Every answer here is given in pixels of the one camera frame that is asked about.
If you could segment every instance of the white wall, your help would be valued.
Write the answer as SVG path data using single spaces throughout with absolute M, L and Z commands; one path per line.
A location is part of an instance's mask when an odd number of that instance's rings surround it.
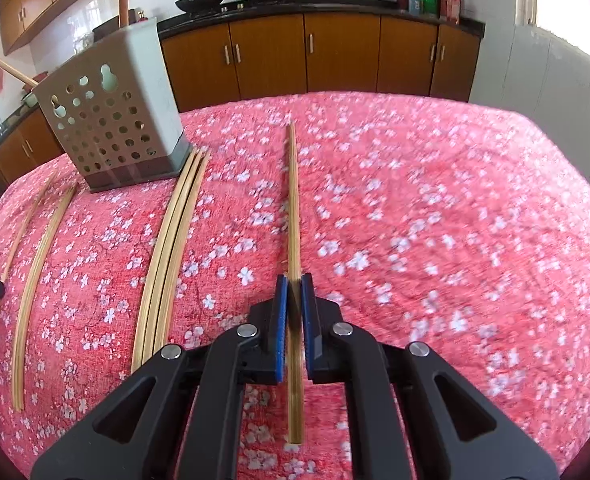
M 14 66 L 29 77 L 38 73 L 35 71 L 33 56 L 28 45 L 23 46 L 11 53 L 10 56 L 5 57 L 2 52 L 2 38 L 0 38 L 0 57 L 9 65 Z M 21 91 L 24 83 L 6 72 L 3 75 L 2 81 L 3 89 L 0 93 L 0 121 L 6 119 L 14 110 L 16 110 L 16 108 L 19 107 L 19 105 L 22 104 L 21 98 L 24 96 Z
M 590 182 L 590 57 L 540 28 L 515 25 L 516 0 L 464 0 L 486 22 L 471 102 L 535 121 Z

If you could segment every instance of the hole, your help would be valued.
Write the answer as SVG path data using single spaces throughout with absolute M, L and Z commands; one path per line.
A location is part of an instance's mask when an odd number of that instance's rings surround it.
M 102 88 L 105 92 L 115 92 L 117 90 L 117 77 L 111 72 L 111 67 L 103 64 L 99 72 L 102 74 Z
M 457 436 L 463 442 L 489 433 L 497 422 L 461 387 L 445 375 L 437 375 L 435 384 L 446 404 Z

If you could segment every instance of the chopstick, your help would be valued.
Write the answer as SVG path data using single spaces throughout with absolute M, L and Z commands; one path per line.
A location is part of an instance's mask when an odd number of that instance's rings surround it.
M 173 244 L 173 251 L 171 252 L 168 270 L 166 271 L 166 279 L 162 290 L 162 297 L 159 306 L 159 315 L 157 316 L 157 327 L 155 329 L 155 344 L 151 355 L 162 348 L 168 340 L 168 330 L 171 322 L 171 314 L 173 312 L 173 299 L 175 298 L 175 287 L 177 285 L 177 276 L 182 265 L 182 257 L 184 256 L 184 247 L 186 245 L 186 237 L 188 236 L 188 229 L 193 219 L 195 211 L 195 204 L 197 203 L 197 196 L 200 192 L 201 181 L 206 172 L 206 165 L 209 163 L 211 153 L 206 152 L 201 158 L 200 169 L 198 170 L 195 181 L 191 186 L 191 192 L 188 196 L 188 201 L 182 213 L 182 219 L 177 229 L 175 242 Z
M 301 256 L 299 246 L 299 173 L 297 171 L 297 140 L 295 124 L 289 124 L 289 285 L 294 301 L 288 309 L 286 348 L 290 444 L 304 439 L 304 386 L 301 362 Z
M 10 273 L 11 264 L 13 263 L 13 258 L 15 257 L 16 252 L 18 252 L 19 244 L 22 241 L 24 234 L 26 233 L 26 229 L 28 228 L 28 225 L 29 225 L 31 219 L 33 218 L 33 215 L 35 214 L 35 210 L 37 210 L 38 204 L 43 199 L 43 197 L 46 193 L 46 190 L 49 189 L 51 182 L 53 182 L 53 178 L 55 178 L 54 173 L 49 177 L 48 181 L 46 182 L 46 184 L 44 184 L 42 189 L 40 189 L 40 192 L 37 194 L 37 197 L 35 197 L 35 201 L 33 202 L 33 205 L 31 206 L 29 211 L 26 213 L 26 216 L 24 217 L 24 220 L 22 221 L 22 225 L 20 226 L 18 232 L 16 233 L 16 237 L 15 237 L 15 240 L 13 241 L 13 245 L 11 245 L 10 251 L 8 252 L 8 257 L 6 258 L 6 265 L 4 266 L 4 270 L 2 270 L 2 275 L 0 276 L 0 282 L 6 283 L 6 280 L 8 279 L 8 275 Z
M 37 252 L 31 264 L 31 270 L 28 273 L 26 286 L 22 293 L 22 299 L 19 304 L 18 321 L 16 323 L 15 337 L 13 339 L 13 355 L 11 357 L 11 400 L 13 408 L 20 412 L 24 410 L 24 356 L 26 354 L 26 332 L 28 330 L 28 319 L 31 315 L 31 307 L 35 297 L 35 289 L 40 279 L 40 273 L 44 267 L 44 262 L 48 256 L 53 238 L 57 233 L 64 213 L 73 199 L 73 195 L 78 189 L 75 183 L 69 187 L 64 196 L 60 199 L 55 213 L 51 217 L 46 231 L 42 235 Z
M 144 283 L 144 291 L 142 292 L 142 300 L 140 301 L 140 312 L 138 314 L 138 320 L 135 329 L 133 359 L 131 360 L 131 373 L 142 366 L 142 363 L 144 362 L 142 360 L 142 355 L 144 351 L 144 341 L 147 335 L 149 319 L 154 319 L 155 322 L 157 322 L 157 314 L 159 311 L 155 310 L 155 313 L 153 313 L 152 316 L 150 315 L 151 306 L 153 304 L 153 288 L 158 280 L 162 280 L 163 282 L 166 276 L 166 269 L 161 264 L 162 254 L 166 247 L 167 240 L 169 239 L 172 243 L 172 240 L 175 239 L 175 234 L 177 233 L 177 223 L 175 223 L 173 220 L 178 218 L 177 222 L 179 222 L 181 211 L 184 209 L 184 204 L 187 200 L 188 192 L 190 190 L 190 184 L 192 184 L 193 181 L 192 175 L 195 174 L 195 172 L 191 173 L 191 170 L 193 169 L 193 164 L 195 162 L 197 153 L 197 150 L 193 150 L 184 163 L 182 173 L 175 184 L 175 189 L 173 190 L 171 199 L 168 202 L 168 206 L 166 206 L 166 213 L 164 214 L 162 226 L 160 227 L 159 234 L 157 235 L 155 248 L 153 248 L 153 255 L 150 259 L 149 272 L 147 272 L 146 282 Z M 178 204 L 181 205 L 179 206 L 179 213 L 176 213 Z

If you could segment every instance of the kitchen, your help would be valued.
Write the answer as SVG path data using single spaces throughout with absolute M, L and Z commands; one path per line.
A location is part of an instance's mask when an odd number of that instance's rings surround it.
M 402 14 L 395 0 L 221 0 L 197 15 L 181 13 L 175 1 L 130 0 L 131 20 L 157 19 L 181 112 L 325 90 L 466 101 L 484 34 L 474 20 L 450 26 Z M 111 30 L 102 23 L 116 15 L 117 0 L 1 0 L 0 57 L 44 76 Z M 1 196 L 64 150 L 22 83 L 6 73 L 0 79 Z

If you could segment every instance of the black clip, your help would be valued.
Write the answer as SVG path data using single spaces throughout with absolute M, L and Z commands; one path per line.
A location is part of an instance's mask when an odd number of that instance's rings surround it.
M 309 379 L 344 383 L 353 477 L 411 479 L 399 412 L 420 480 L 553 480 L 553 460 L 428 345 L 380 344 L 301 281 Z

